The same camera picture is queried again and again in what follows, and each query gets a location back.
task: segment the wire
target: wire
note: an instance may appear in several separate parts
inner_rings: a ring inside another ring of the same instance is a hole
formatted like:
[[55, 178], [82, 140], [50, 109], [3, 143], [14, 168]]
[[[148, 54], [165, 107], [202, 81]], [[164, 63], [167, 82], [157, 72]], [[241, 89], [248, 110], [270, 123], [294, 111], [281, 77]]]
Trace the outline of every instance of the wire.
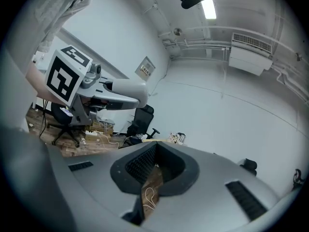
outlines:
[[127, 138], [124, 140], [124, 142], [122, 143], [122, 145], [121, 145], [120, 147], [118, 147], [118, 149], [120, 149], [120, 148], [125, 144], [125, 141], [126, 141], [128, 138], [130, 138], [130, 137], [127, 137]]
[[[152, 191], [153, 191], [153, 196], [151, 197], [151, 201], [147, 198], [147, 190], [148, 189], [151, 189]], [[152, 189], [152, 188], [147, 188], [146, 189], [146, 191], [145, 191], [145, 198], [146, 198], [146, 200], [149, 202], [149, 203], [151, 203], [153, 206], [154, 206], [154, 208], [156, 208], [156, 205], [155, 205], [155, 203], [154, 203], [154, 201], [153, 201], [153, 197], [155, 196], [155, 191]], [[154, 208], [152, 208], [151, 206], [149, 206], [149, 205], [147, 205], [147, 204], [144, 204], [143, 206], [147, 206], [147, 207], [149, 207], [149, 208], [151, 208], [151, 209], [153, 209], [154, 210]]]
[[[151, 189], [153, 191], [153, 196], [151, 197], [151, 201], [147, 198], [147, 190], [148, 189]], [[153, 197], [155, 196], [155, 191], [152, 189], [152, 188], [147, 188], [146, 191], [145, 191], [145, 197], [146, 197], [146, 200], [151, 203], [154, 207], [156, 207], [155, 203], [153, 202]]]
[[158, 86], [159, 82], [161, 82], [161, 81], [168, 75], [169, 66], [170, 66], [170, 61], [171, 61], [171, 60], [169, 59], [169, 63], [168, 63], [168, 67], [167, 67], [167, 69], [166, 69], [166, 74], [165, 74], [165, 76], [163, 76], [163, 77], [158, 81], [158, 83], [156, 84], [156, 86], [154, 87], [152, 93], [151, 93], [149, 96], [152, 96], [152, 95], [153, 95], [153, 93], [155, 92], [155, 89], [156, 89], [156, 87]]
[[[99, 136], [100, 138], [101, 138], [101, 136], [106, 137], [109, 144], [118, 145], [118, 148], [117, 148], [117, 149], [120, 149], [120, 148], [124, 145], [125, 141], [126, 141], [128, 138], [132, 137], [132, 136], [127, 137], [127, 138], [123, 141], [123, 143], [121, 144], [121, 146], [119, 146], [119, 143], [111, 143], [110, 140], [109, 140], [109, 138], [108, 138], [108, 136], [102, 134], [100, 131], [97, 131], [97, 130], [96, 130], [95, 132], [98, 134], [98, 136]], [[103, 142], [103, 139], [102, 139], [102, 138], [101, 138], [101, 140], [102, 140], [104, 149], [110, 151], [109, 149], [105, 148], [105, 145], [104, 145], [104, 142]]]
[[46, 110], [47, 104], [48, 104], [48, 101], [43, 100], [43, 119], [42, 119], [42, 124], [41, 124], [41, 129], [40, 129], [40, 131], [42, 130], [43, 121], [44, 121], [45, 123], [44, 123], [44, 129], [43, 129], [42, 132], [40, 133], [39, 138], [41, 138], [43, 132], [44, 132], [45, 129], [46, 129], [46, 116], [45, 116], [45, 110]]
[[150, 207], [149, 205], [147, 205], [147, 204], [144, 204], [143, 206], [148, 206], [150, 209], [153, 209], [152, 207]]
[[104, 149], [107, 150], [107, 151], [110, 151], [109, 149], [107, 149], [107, 148], [105, 147], [104, 142], [103, 142], [103, 139], [102, 139], [101, 136], [99, 135], [100, 133], [97, 133], [97, 134], [98, 134], [99, 138], [102, 140], [102, 144], [103, 144]]

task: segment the cardboard box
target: cardboard box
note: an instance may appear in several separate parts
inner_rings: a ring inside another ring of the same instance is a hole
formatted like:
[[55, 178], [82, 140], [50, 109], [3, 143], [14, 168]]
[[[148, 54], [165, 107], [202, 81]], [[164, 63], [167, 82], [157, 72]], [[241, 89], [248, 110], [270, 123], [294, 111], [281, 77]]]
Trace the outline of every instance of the cardboard box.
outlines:
[[109, 134], [103, 135], [95, 135], [95, 133], [86, 133], [85, 140], [87, 141], [92, 141], [92, 142], [103, 142], [103, 143], [108, 143], [108, 140], [111, 140], [111, 136]]
[[92, 126], [89, 127], [90, 131], [100, 131], [105, 134], [112, 135], [114, 130], [112, 125], [108, 125], [107, 127], [104, 126], [104, 124], [100, 124], [98, 122], [93, 122]]

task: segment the wooden floor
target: wooden floor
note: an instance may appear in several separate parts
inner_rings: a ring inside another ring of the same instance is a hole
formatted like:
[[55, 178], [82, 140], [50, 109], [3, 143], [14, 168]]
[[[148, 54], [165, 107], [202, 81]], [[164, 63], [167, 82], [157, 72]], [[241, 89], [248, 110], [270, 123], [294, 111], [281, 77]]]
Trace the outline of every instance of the wooden floor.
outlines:
[[[51, 115], [46, 114], [45, 117], [47, 122], [58, 124]], [[30, 134], [39, 136], [42, 126], [42, 111], [30, 108], [27, 113], [26, 120], [28, 122]], [[58, 128], [53, 127], [46, 128], [41, 136], [41, 139], [45, 143], [51, 145], [52, 141], [57, 137], [59, 132], [60, 129]], [[75, 147], [75, 142], [66, 133], [63, 134], [56, 142], [56, 145], [59, 147], [64, 157], [91, 155], [118, 149], [118, 144], [113, 145], [109, 143], [103, 143], [102, 141], [100, 142], [87, 141], [86, 145], [84, 145], [83, 142], [81, 141], [81, 137], [84, 137], [83, 132], [82, 131], [75, 132], [74, 135], [76, 136], [77, 140], [80, 141], [79, 148]], [[110, 142], [119, 143], [119, 146], [121, 146], [125, 138], [126, 138], [125, 136], [112, 136]]]
[[[50, 123], [58, 124], [55, 119], [51, 116], [46, 114], [46, 121]], [[35, 110], [30, 108], [26, 120], [28, 122], [29, 132], [30, 134], [39, 136], [41, 126], [42, 126], [42, 111]], [[60, 129], [58, 128], [46, 128], [43, 132], [41, 139], [46, 142], [47, 144], [52, 144], [52, 141], [57, 137], [58, 133], [60, 132]], [[77, 140], [80, 140], [81, 137], [83, 137], [83, 132], [77, 132], [76, 134]], [[112, 136], [110, 139], [111, 143], [119, 143], [121, 146], [123, 141], [125, 140], [125, 136]], [[126, 148], [118, 149], [118, 145], [112, 145], [109, 143], [103, 143], [103, 142], [86, 142], [86, 145], [84, 145], [80, 141], [80, 147], [75, 147], [75, 142], [68, 136], [66, 133], [63, 134], [57, 141], [56, 145], [59, 147], [59, 150], [61, 151], [62, 155], [64, 157], [73, 157], [73, 156], [82, 156], [82, 155], [92, 155], [96, 153], [104, 153], [107, 151], [113, 151], [113, 150], [126, 150]], [[154, 170], [149, 175], [148, 180], [142, 187], [142, 202], [143, 204], [146, 204], [152, 208], [154, 206], [149, 203], [146, 200], [145, 191], [147, 188], [152, 188], [154, 190], [154, 196], [153, 192], [149, 189], [147, 190], [147, 198], [151, 201], [153, 200], [154, 204], [158, 204], [159, 196], [158, 196], [158, 189], [163, 184], [162, 180], [162, 173], [159, 168], [154, 167]], [[145, 218], [147, 219], [151, 213], [153, 212], [153, 209], [143, 206]]]

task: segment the air conditioner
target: air conditioner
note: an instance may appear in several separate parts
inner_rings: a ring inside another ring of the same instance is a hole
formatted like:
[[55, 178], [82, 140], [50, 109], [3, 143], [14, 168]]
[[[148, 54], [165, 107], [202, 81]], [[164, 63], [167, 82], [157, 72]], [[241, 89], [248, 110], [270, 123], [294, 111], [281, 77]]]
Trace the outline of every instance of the air conditioner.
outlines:
[[240, 33], [233, 33], [232, 46], [255, 52], [266, 58], [272, 53], [272, 46], [270, 44]]
[[269, 70], [273, 63], [267, 57], [270, 56], [271, 45], [245, 35], [238, 36], [240, 35], [233, 34], [229, 66], [258, 76], [263, 70]]

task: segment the white wall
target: white wall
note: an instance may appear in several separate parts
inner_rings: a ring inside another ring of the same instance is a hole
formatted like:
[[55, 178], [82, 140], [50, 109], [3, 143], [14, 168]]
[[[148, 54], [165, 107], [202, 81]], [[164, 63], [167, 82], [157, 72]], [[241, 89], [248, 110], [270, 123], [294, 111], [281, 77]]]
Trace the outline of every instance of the white wall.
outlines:
[[[147, 82], [150, 93], [166, 74], [169, 55], [134, 0], [93, 0], [63, 28], [130, 79], [141, 80], [134, 71], [147, 56], [156, 67]], [[126, 132], [130, 114], [134, 111], [102, 112], [118, 132]]]
[[221, 62], [173, 61], [149, 100], [150, 128], [161, 132], [158, 138], [183, 132], [188, 146], [234, 162], [256, 161], [257, 177], [282, 197], [292, 189], [295, 168], [308, 171], [309, 131], [306, 123], [297, 125], [300, 100], [271, 73], [257, 77], [231, 67], [221, 98], [222, 69]]

